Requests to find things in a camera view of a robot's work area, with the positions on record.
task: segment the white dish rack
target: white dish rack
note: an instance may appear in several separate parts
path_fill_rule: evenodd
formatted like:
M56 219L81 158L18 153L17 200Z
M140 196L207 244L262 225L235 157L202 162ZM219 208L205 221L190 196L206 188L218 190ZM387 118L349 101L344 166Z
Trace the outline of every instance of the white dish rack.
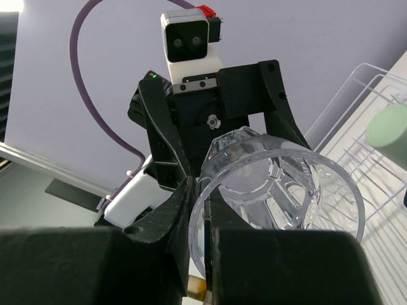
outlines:
M359 77L372 71L375 77L368 83ZM321 154L344 167L361 190L366 209L361 244L384 303L407 304L407 208L403 204L407 172L372 149L365 139L366 127L375 114L390 104L407 103L407 79L360 65L330 105L340 103L344 93L356 86L361 94L337 123L340 126L346 120L339 131L335 126L328 133L326 138L332 139Z

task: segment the white plastic part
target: white plastic part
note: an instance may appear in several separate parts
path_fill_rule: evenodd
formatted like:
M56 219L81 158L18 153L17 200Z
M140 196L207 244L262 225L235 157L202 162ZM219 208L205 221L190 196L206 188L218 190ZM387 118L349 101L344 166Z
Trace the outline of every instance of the white plastic part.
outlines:
M217 56L212 43L208 45L206 57L185 62L169 62L167 59L167 66L170 72L171 83L173 84L181 84L183 78L188 76L214 73L223 68L222 62Z
M107 206L104 218L112 225L124 229L145 209L158 207L170 195L171 192L158 186L157 180L141 171Z
M132 175L132 171L131 170L128 170L127 172L126 172L126 175L128 176L128 177L130 177L130 178L134 178L133 177L133 175Z

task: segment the bolt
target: bolt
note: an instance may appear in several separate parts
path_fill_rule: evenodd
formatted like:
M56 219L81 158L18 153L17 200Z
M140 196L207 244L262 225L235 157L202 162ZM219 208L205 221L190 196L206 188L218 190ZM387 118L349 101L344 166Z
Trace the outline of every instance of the bolt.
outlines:
M221 121L217 118L216 114L211 114L206 123L211 130L218 129L221 126Z

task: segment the white wall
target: white wall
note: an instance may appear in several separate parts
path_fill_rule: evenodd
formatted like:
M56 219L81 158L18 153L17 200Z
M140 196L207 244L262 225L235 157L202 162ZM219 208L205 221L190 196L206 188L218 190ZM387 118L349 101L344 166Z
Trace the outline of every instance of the white wall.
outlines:
M51 181L20 165L0 175L0 229L93 226L96 213L45 193Z
M25 1L6 143L112 189L138 159L92 121L72 79L69 33L86 1ZM289 102L304 133L355 67L369 62L386 69L407 50L405 0L205 3L224 18L217 49L225 66L280 61ZM79 40L90 96L113 130L145 154L146 132L127 118L127 109L147 70L167 75L160 14L173 9L177 7L164 0L105 0L85 22ZM328 127L317 137L340 115L328 118Z

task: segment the clear plastic cup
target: clear plastic cup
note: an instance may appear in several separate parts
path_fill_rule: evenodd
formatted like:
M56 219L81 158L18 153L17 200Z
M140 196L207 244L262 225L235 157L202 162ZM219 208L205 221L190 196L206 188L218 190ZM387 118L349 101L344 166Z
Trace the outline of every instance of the clear plastic cup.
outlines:
M364 205L338 164L290 141L242 127L212 141L195 193L189 244L202 276L204 201L218 188L254 229L346 231L358 241Z

